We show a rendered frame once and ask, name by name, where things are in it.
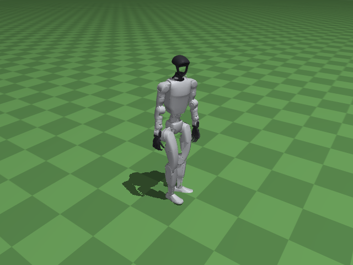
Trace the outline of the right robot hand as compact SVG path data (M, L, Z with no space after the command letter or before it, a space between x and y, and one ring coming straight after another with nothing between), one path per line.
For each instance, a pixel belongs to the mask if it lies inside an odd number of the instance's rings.
M155 147L155 149L157 149L157 150L161 150L161 151L162 151L160 145L162 146L162 148L164 148L164 146L162 145L161 139L160 139L161 133L162 133L162 132L160 131L160 132L158 133L158 136L157 136L157 135L154 135L153 147Z

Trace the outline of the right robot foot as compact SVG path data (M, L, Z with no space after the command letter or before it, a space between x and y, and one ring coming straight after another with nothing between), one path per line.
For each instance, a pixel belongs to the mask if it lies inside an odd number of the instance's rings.
M182 204L184 201L182 198L179 198L176 194L172 194L172 196L168 195L168 192L165 194L165 197L171 200L173 203Z

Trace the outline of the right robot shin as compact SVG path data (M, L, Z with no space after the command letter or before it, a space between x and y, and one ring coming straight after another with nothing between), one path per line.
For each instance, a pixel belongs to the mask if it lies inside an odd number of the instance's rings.
M166 182L168 185L168 195L169 196L172 196L172 194L174 194L175 185L177 182L177 175L178 175L177 169L175 169L173 172L170 168L170 165L165 166L165 178L166 178Z

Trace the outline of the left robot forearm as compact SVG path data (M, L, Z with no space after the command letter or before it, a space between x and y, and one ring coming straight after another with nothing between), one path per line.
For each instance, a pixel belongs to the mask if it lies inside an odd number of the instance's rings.
M196 126L196 122L199 121L198 116L198 105L195 108L190 108L192 124Z

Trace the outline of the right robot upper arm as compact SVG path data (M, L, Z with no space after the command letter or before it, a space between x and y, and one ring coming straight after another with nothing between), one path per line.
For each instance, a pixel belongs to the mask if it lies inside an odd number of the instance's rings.
M170 88L170 82L168 81L161 82L157 86L156 107L159 108L159 114L165 113L165 107L163 106L163 103L165 101L165 95L169 91L169 88Z

